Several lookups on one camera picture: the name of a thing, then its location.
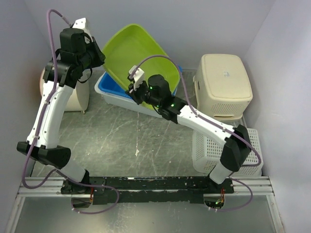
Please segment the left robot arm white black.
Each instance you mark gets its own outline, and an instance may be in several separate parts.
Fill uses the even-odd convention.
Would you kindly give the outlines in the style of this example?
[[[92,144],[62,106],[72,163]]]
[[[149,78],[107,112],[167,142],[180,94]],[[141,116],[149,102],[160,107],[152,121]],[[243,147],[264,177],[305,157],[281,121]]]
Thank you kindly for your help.
[[[59,145],[62,117],[76,84],[86,69],[104,64],[105,56],[86,29],[66,28],[60,33],[60,49],[54,52],[43,73],[43,93],[35,123],[17,150],[74,180],[80,194],[90,190],[87,171],[71,159],[69,148]]]

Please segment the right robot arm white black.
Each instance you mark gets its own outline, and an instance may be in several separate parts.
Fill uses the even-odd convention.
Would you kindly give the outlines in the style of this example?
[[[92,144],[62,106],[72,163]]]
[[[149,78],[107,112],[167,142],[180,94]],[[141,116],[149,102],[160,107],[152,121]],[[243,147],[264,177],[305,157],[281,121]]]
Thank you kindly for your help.
[[[221,149],[219,163],[209,173],[207,190],[217,193],[224,180],[242,167],[251,152],[250,139],[243,125],[233,127],[214,120],[194,109],[185,100],[174,96],[169,84],[161,75],[153,75],[147,81],[144,75],[129,75],[126,94],[136,104],[146,102],[168,121],[187,126],[206,136]]]

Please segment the green plastic tub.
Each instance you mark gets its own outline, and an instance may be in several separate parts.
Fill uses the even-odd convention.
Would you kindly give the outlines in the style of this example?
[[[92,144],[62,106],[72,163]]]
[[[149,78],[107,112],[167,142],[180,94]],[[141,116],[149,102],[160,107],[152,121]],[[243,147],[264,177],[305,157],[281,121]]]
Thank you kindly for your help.
[[[165,57],[166,52],[140,25],[129,24],[119,30],[105,44],[104,70],[112,79],[126,91],[129,85],[128,72],[134,65],[138,65],[145,58],[140,68],[145,72],[145,77],[160,74],[169,83],[170,90],[176,93],[180,81],[179,72],[182,70]],[[142,106],[152,109],[151,105],[142,103]]]

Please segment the large cream perforated basket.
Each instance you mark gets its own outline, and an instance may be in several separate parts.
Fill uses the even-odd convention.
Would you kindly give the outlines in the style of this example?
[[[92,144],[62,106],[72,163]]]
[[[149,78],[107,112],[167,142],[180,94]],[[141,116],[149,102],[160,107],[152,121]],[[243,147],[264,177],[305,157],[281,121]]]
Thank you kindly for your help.
[[[246,69],[236,55],[203,55],[193,83],[196,109],[219,121],[241,119],[253,98]]]

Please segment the white perforated basket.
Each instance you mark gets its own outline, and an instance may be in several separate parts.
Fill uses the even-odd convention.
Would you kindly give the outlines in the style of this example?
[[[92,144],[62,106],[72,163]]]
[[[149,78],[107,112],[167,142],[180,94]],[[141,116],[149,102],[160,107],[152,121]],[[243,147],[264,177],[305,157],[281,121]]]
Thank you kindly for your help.
[[[259,142],[258,131],[247,129],[251,145],[258,152],[261,163],[258,165],[258,158],[254,152],[251,152],[243,163],[243,167],[236,173],[238,177],[258,177],[262,175],[263,158]],[[210,173],[219,163],[222,149],[199,132],[194,131],[192,136],[192,163],[196,171],[201,173]]]

